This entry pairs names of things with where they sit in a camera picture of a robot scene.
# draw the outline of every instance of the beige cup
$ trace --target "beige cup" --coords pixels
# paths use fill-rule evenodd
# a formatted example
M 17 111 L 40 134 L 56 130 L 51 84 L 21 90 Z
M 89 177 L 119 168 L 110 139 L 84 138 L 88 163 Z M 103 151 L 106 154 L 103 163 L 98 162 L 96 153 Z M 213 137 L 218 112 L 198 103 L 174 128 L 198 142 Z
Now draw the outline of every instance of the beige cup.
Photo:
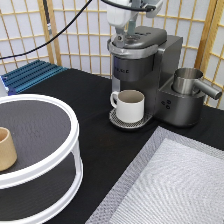
M 15 146 L 11 133 L 0 127 L 0 171 L 11 167 L 17 160 Z

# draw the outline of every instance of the white mug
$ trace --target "white mug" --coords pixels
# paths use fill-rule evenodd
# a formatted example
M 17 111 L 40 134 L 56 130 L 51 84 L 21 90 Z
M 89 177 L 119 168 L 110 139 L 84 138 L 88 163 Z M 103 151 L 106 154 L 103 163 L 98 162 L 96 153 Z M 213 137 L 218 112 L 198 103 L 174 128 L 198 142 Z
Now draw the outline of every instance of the white mug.
M 114 102 L 114 95 L 117 96 L 117 104 Z M 116 108 L 116 116 L 125 123 L 135 123 L 144 116 L 145 97 L 136 90 L 124 90 L 122 92 L 113 92 L 110 96 L 110 102 Z

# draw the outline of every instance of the mug handle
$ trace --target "mug handle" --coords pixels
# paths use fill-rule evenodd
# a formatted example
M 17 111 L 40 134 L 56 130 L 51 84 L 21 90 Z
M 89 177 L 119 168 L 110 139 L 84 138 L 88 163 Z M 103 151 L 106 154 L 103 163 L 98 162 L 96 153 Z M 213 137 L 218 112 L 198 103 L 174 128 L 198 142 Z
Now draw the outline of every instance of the mug handle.
M 110 95 L 110 102 L 114 108 L 117 108 L 117 104 L 114 103 L 114 95 L 117 95 L 117 97 L 118 97 L 118 94 L 119 94 L 119 92 L 115 91 L 115 92 L 112 92 Z

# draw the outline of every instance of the milk frother handle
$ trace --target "milk frother handle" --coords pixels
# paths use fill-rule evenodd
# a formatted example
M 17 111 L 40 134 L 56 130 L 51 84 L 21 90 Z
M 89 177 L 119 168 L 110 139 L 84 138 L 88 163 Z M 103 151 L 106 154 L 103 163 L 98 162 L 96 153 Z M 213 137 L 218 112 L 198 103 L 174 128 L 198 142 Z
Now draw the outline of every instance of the milk frother handle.
M 117 95 L 117 97 L 118 97 L 118 94 L 119 94 L 119 92 L 114 91 L 111 93 L 111 96 L 110 96 L 110 102 L 114 108 L 117 108 L 117 104 L 114 103 L 114 95 Z
M 194 86 L 200 89 L 202 92 L 212 97 L 214 100 L 218 100 L 222 96 L 222 92 L 214 89 L 213 87 L 207 85 L 201 80 L 195 80 Z

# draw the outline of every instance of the coffee maker lid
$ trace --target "coffee maker lid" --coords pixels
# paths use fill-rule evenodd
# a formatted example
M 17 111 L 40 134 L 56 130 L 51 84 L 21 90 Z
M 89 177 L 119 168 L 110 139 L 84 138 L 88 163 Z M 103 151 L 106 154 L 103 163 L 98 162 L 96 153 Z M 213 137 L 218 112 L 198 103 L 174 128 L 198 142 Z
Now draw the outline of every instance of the coffee maker lid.
M 125 36 L 124 49 L 144 49 L 152 45 L 161 45 L 167 41 L 167 32 L 163 29 L 139 26 L 135 29 L 135 35 Z

